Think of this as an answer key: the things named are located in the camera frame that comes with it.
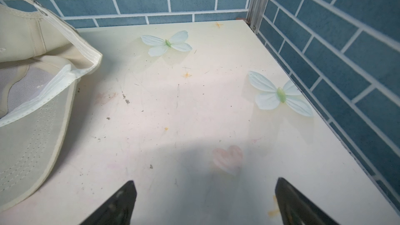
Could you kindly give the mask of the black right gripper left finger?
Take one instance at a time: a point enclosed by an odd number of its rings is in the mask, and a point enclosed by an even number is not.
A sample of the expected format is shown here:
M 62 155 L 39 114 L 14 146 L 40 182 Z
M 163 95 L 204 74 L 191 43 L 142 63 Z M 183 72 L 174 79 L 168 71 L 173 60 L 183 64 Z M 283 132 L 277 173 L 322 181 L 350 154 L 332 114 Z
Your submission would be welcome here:
M 127 181 L 81 225 L 129 225 L 136 197 L 133 180 Z

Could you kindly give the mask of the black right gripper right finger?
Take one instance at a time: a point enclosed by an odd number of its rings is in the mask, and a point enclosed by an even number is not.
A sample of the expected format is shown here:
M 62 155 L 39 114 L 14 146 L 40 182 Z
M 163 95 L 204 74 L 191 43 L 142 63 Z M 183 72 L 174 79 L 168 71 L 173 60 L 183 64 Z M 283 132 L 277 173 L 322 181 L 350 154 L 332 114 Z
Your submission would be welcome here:
M 285 225 L 338 225 L 284 178 L 278 179 L 275 194 Z

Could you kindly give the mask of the cream white baseball cap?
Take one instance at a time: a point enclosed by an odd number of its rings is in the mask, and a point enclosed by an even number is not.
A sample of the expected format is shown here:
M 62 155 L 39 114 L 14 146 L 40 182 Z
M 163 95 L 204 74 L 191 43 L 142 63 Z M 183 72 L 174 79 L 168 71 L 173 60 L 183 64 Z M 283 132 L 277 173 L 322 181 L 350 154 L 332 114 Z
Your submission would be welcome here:
M 37 0 L 1 6 L 1 210 L 31 196 L 62 147 L 80 79 L 102 54 Z

